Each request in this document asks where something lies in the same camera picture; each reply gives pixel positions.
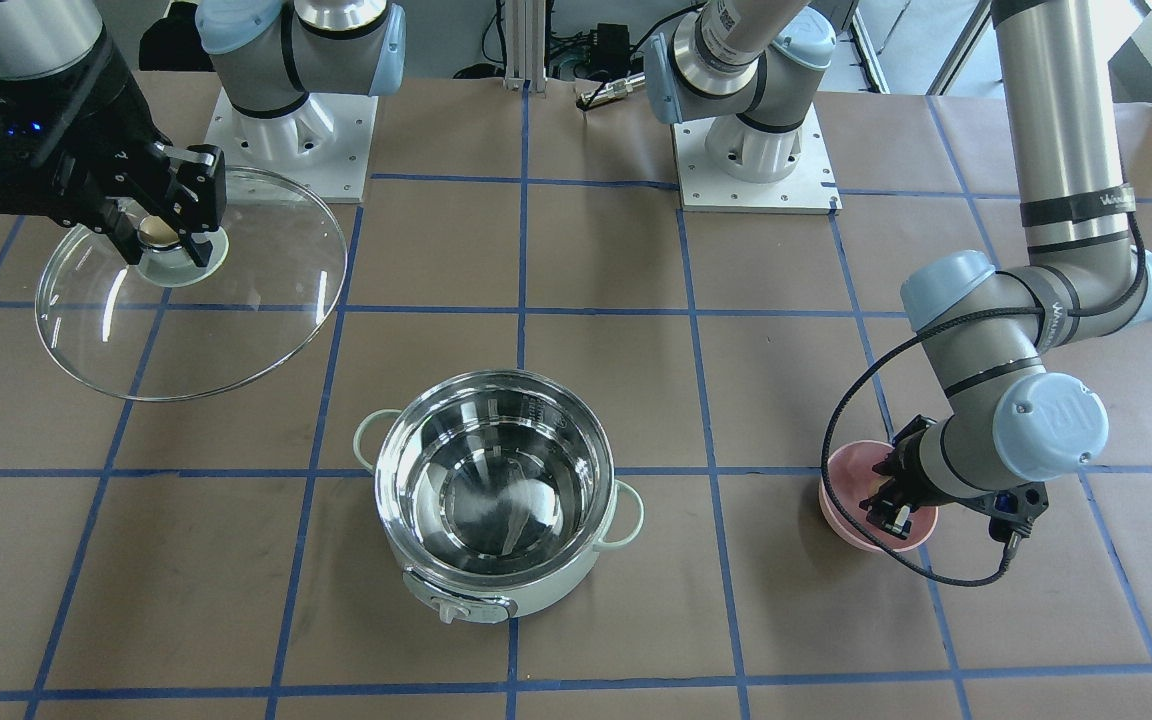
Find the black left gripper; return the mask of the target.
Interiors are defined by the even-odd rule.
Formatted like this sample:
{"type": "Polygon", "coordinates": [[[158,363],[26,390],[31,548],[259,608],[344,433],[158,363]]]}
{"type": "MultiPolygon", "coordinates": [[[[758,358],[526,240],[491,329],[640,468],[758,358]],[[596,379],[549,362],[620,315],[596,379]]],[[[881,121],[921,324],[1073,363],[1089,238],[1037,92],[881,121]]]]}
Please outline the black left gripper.
{"type": "Polygon", "coordinates": [[[952,478],[946,475],[943,458],[937,460],[931,455],[924,458],[924,450],[940,448],[932,432],[935,427],[937,420],[915,415],[892,438],[890,452],[870,468],[878,477],[890,478],[886,491],[863,498],[859,502],[869,524],[897,538],[904,546],[909,546],[914,533],[915,510],[955,503],[963,498],[952,495],[952,488],[964,486],[952,483],[952,478]]]}

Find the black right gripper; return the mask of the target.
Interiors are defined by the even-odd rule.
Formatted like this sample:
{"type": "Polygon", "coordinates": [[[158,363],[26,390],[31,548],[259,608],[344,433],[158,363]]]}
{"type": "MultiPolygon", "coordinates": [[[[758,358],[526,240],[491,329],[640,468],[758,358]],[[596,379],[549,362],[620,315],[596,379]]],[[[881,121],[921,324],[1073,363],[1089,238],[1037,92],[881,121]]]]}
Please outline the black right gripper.
{"type": "Polygon", "coordinates": [[[211,262],[227,206],[223,149],[169,145],[109,33],[76,65],[0,79],[0,214],[82,223],[129,266],[145,255],[134,211],[165,220],[189,260],[211,262]]]}

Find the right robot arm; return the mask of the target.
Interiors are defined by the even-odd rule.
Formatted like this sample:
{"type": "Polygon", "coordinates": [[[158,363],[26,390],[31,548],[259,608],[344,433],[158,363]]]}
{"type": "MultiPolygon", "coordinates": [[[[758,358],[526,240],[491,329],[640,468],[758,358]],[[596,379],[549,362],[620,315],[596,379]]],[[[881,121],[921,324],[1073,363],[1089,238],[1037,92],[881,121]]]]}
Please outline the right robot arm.
{"type": "MultiPolygon", "coordinates": [[[[314,94],[394,94],[404,35],[393,1],[170,1],[138,65],[218,74],[243,120],[298,120],[314,94]]],[[[160,131],[96,3],[0,1],[0,214],[195,279],[223,258],[225,209],[223,150],[160,131]]]]}

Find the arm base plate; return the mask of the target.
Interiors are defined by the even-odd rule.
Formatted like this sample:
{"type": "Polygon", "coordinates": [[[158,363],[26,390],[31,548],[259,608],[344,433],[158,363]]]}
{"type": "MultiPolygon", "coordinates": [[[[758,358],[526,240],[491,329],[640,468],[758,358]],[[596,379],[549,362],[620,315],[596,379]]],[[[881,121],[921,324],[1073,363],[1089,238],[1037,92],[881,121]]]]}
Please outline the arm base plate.
{"type": "Polygon", "coordinates": [[[205,142],[223,149],[228,167],[276,173],[329,204],[358,204],[376,113],[376,97],[310,94],[285,118],[247,118],[221,91],[205,142]]]}
{"type": "Polygon", "coordinates": [[[814,106],[803,124],[774,135],[738,118],[670,127],[685,211],[831,214],[842,209],[814,106]]]}

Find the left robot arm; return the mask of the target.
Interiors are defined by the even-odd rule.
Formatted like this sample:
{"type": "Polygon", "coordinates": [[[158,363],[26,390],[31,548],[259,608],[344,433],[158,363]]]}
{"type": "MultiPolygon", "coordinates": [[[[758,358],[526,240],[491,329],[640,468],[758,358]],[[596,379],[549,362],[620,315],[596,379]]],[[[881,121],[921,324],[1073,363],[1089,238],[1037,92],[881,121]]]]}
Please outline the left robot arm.
{"type": "MultiPolygon", "coordinates": [[[[882,486],[847,509],[873,541],[904,538],[914,511],[961,503],[990,515],[996,541],[1025,536],[1044,483],[1074,473],[1108,438],[1105,406],[1043,355],[1152,318],[1152,252],[1121,164],[1108,71],[1087,1],[992,1],[1020,188],[1028,264],[998,270],[961,251],[901,287],[915,341],[952,407],[893,437],[882,486]]],[[[804,1],[708,1],[644,50],[646,90],[667,124],[714,118],[732,150],[710,156],[741,181],[776,181],[776,160],[748,143],[799,135],[829,51],[791,37],[804,1]]]]}

